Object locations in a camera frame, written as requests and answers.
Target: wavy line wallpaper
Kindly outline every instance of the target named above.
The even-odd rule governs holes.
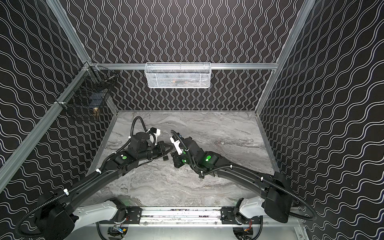
[[[262,111],[312,240],[384,239],[383,53],[384,1],[318,0]]]
[[[14,235],[15,224],[36,206],[40,194],[85,177],[112,120],[109,108],[104,109],[98,122],[78,122],[63,111],[51,125],[0,194],[0,240],[22,239]],[[33,223],[23,227],[36,230]]]
[[[210,88],[149,88],[144,71],[116,71],[111,93],[120,110],[249,110],[256,108],[271,70],[213,70]]]
[[[0,1],[0,167],[83,65],[44,0]]]
[[[303,0],[61,0],[96,63],[276,62]]]

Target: gray marble tabletop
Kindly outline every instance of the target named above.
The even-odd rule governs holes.
[[[170,143],[173,129],[183,137],[191,136],[205,151],[256,171],[274,173],[253,112],[119,112],[99,165],[128,140],[136,116],[143,118],[147,128],[161,129],[159,141]],[[139,121],[135,133],[138,131],[142,131]],[[113,181],[84,204],[118,197],[126,205],[233,206],[241,197],[254,196],[229,180],[210,175],[199,179],[189,166],[177,169],[169,155],[168,161],[156,159]]]

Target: wire basket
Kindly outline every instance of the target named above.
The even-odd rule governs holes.
[[[211,63],[146,63],[150,88],[209,88]]]
[[[60,105],[75,120],[99,120],[117,76],[107,68],[92,66]]]

